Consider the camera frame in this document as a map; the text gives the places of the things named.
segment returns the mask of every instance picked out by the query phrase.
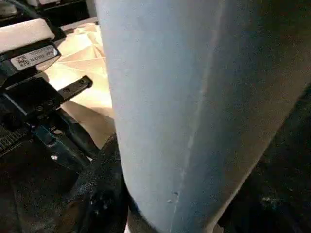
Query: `cable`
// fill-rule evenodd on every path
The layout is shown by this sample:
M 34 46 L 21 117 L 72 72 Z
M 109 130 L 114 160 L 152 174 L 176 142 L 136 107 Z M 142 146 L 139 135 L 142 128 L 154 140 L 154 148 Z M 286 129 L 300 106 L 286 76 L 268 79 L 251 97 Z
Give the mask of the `cable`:
M 38 12 L 29 5 L 26 5 L 18 0 L 4 0 L 7 3 L 13 4 L 16 8 L 27 14 L 32 19 L 42 18 Z

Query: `black metal bracket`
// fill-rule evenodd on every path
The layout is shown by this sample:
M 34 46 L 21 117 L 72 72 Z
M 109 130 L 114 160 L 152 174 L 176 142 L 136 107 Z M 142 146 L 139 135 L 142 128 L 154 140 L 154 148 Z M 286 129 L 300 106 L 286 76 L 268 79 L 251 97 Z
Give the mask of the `black metal bracket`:
M 23 120 L 34 124 L 43 119 L 69 99 L 92 87 L 93 81 L 84 76 L 56 91 L 43 78 L 29 78 L 3 91 L 3 96 Z

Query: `screw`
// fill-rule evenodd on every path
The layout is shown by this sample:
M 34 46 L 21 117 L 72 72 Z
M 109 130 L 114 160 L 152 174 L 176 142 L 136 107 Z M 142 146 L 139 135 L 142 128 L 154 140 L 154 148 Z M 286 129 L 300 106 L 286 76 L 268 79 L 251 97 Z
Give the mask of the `screw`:
M 43 107 L 41 105 L 39 105 L 39 106 L 36 107 L 36 110 L 40 112 L 40 111 L 43 110 Z
M 48 104 L 48 105 L 52 105 L 53 103 L 54 103 L 53 100 L 48 100 L 48 101 L 47 101 L 47 104 Z

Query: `barcode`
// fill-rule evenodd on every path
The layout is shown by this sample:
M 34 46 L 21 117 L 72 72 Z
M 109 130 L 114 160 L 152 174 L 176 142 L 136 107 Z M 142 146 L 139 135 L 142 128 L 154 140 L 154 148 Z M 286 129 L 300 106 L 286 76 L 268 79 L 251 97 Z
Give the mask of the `barcode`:
M 28 59 L 26 58 L 26 56 L 24 56 L 24 55 L 17 57 L 16 61 L 19 63 L 19 65 L 21 67 L 28 67 L 31 65 L 30 62 L 28 61 Z

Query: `barcode label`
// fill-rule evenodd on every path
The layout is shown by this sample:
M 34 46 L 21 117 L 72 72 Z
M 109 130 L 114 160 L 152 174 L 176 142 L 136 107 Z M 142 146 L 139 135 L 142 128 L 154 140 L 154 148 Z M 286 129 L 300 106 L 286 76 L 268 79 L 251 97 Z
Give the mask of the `barcode label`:
M 19 63 L 20 67 L 29 67 L 31 65 L 25 55 L 17 57 L 16 61 Z
M 34 50 L 21 56 L 12 58 L 11 62 L 17 70 L 24 70 L 54 58 L 57 55 L 57 49 L 53 45 L 48 45 L 38 50 Z

